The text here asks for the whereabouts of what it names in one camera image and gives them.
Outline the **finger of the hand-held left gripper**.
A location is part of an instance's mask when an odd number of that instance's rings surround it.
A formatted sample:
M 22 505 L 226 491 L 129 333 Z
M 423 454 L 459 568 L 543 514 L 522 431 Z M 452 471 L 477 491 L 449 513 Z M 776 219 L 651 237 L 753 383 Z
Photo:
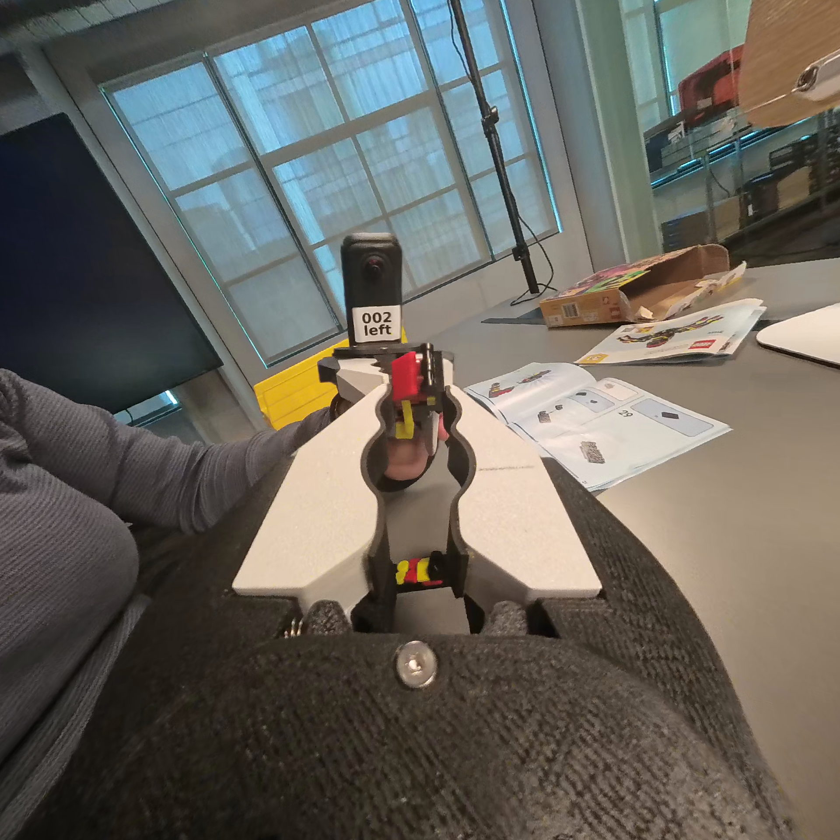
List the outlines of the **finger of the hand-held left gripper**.
M 357 403 L 380 385 L 390 385 L 391 376 L 378 363 L 338 363 L 336 387 L 348 403 Z
M 421 372 L 420 443 L 426 454 L 435 454 L 448 439 L 448 388 L 453 384 L 454 363 L 451 358 L 421 358 Z

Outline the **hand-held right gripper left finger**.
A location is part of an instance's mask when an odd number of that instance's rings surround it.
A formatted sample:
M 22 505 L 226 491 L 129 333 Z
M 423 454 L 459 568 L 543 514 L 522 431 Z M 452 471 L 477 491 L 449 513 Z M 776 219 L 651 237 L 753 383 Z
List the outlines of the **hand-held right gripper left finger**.
M 299 448 L 233 580 L 242 596 L 362 600 L 382 534 L 382 500 L 364 473 L 385 425 L 379 384 Z

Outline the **red yellow lego assembly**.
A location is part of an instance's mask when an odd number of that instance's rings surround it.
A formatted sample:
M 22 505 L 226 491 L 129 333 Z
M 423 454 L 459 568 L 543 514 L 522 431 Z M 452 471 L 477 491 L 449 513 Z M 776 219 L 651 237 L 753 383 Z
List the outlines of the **red yellow lego assembly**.
M 395 406 L 395 439 L 434 437 L 443 409 L 443 356 L 431 343 L 422 343 L 394 358 L 391 368 Z

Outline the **beaded lego tail assembly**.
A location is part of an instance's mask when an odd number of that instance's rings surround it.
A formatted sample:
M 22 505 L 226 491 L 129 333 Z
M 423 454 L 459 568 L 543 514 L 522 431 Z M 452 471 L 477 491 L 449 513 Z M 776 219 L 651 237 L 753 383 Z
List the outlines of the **beaded lego tail assembly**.
M 431 556 L 400 560 L 394 564 L 395 585 L 401 592 L 414 592 L 446 585 L 442 561 Z

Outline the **person's left forearm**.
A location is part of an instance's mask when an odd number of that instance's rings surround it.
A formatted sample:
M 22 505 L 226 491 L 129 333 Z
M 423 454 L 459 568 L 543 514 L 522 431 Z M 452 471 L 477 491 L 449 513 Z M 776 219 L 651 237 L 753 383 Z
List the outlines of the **person's left forearm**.
M 210 529 L 262 476 L 330 425 L 323 408 L 228 444 L 185 444 L 120 423 L 2 370 L 2 420 L 31 462 L 127 522 Z

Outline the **person's left hand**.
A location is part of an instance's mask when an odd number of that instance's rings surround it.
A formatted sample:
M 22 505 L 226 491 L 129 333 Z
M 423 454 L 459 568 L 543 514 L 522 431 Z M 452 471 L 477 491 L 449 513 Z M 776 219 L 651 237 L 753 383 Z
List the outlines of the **person's left hand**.
M 438 450 L 448 439 L 443 418 L 439 419 L 437 443 L 433 453 L 429 452 L 420 437 L 412 439 L 388 437 L 385 440 L 388 463 L 379 482 L 379 490 L 385 493 L 404 490 L 416 483 L 427 472 Z

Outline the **yellow plastic bin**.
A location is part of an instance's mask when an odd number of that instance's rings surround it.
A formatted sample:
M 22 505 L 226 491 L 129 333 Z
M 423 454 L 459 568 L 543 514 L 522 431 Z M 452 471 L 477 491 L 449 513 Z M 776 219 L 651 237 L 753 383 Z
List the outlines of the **yellow plastic bin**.
M 269 426 L 280 430 L 330 407 L 338 391 L 334 384 L 320 381 L 319 362 L 331 357 L 332 351 L 316 353 L 254 385 L 259 409 Z

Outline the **open instruction booklet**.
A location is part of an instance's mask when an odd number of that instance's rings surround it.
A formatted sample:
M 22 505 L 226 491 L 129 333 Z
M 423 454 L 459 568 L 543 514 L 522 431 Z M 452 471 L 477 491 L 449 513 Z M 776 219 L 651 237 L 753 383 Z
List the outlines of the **open instruction booklet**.
M 465 392 L 593 493 L 731 431 L 635 385 L 597 381 L 574 364 L 533 362 Z

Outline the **large grid window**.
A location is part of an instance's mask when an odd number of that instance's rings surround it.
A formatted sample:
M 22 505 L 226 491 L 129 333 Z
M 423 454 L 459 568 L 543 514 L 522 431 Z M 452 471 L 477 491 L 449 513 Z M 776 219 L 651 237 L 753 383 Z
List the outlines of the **large grid window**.
M 393 235 L 412 299 L 516 237 L 453 2 L 353 2 L 99 90 L 258 360 L 346 323 L 340 247 Z

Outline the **torn cardboard box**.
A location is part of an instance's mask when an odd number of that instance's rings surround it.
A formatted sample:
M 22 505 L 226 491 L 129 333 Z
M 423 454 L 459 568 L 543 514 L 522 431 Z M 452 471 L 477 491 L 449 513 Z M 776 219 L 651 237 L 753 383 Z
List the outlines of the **torn cardboard box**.
M 721 245 L 695 245 L 600 270 L 539 303 L 548 328 L 672 319 L 738 282 Z

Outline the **black tripod stand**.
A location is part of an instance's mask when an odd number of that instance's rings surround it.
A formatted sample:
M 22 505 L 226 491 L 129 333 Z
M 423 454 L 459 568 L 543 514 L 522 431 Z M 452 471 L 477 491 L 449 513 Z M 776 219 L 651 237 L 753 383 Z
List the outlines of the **black tripod stand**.
M 527 292 L 524 292 L 514 298 L 511 301 L 511 306 L 536 301 L 542 294 L 542 287 L 538 283 L 536 272 L 532 264 L 529 245 L 522 231 L 522 222 L 518 212 L 517 201 L 511 189 L 507 167 L 503 158 L 501 142 L 497 131 L 499 113 L 497 108 L 490 105 L 487 99 L 461 2 L 448 1 L 447 5 L 452 24 L 457 31 L 458 41 L 460 43 L 460 47 L 457 47 L 456 51 L 464 60 L 465 74 L 476 96 L 481 128 L 487 141 L 490 158 L 494 165 L 499 183 L 502 201 L 506 208 L 508 221 L 511 226 L 511 232 L 514 238 L 514 246 L 511 254 L 514 260 L 519 263 L 527 283 Z

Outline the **closed instruction booklet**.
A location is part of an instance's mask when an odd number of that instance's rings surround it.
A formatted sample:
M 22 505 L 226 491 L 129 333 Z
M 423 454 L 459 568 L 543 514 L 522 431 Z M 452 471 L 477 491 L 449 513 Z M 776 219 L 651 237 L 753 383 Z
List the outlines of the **closed instruction booklet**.
M 733 356 L 767 308 L 760 299 L 741 299 L 662 322 L 623 326 L 575 363 L 688 363 Z

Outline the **person's torso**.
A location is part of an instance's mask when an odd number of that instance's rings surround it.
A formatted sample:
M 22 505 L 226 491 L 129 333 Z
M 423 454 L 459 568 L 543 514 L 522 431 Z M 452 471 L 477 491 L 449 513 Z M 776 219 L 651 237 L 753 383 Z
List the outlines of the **person's torso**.
M 129 528 L 61 482 L 2 495 L 2 838 L 58 781 L 145 600 Z

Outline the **dark monitor screen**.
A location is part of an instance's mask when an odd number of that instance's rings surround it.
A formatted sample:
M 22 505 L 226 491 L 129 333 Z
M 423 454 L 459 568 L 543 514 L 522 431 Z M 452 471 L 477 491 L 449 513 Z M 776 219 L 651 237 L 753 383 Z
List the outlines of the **dark monitor screen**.
M 1 139 L 1 364 L 118 413 L 222 361 L 58 114 Z

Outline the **storage shelves with boxes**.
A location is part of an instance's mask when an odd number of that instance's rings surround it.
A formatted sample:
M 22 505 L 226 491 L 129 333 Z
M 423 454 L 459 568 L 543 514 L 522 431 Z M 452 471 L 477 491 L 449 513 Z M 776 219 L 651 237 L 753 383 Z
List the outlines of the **storage shelves with boxes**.
M 664 252 L 744 247 L 764 228 L 838 205 L 838 107 L 758 128 L 739 108 L 743 45 L 677 87 L 676 111 L 643 133 Z

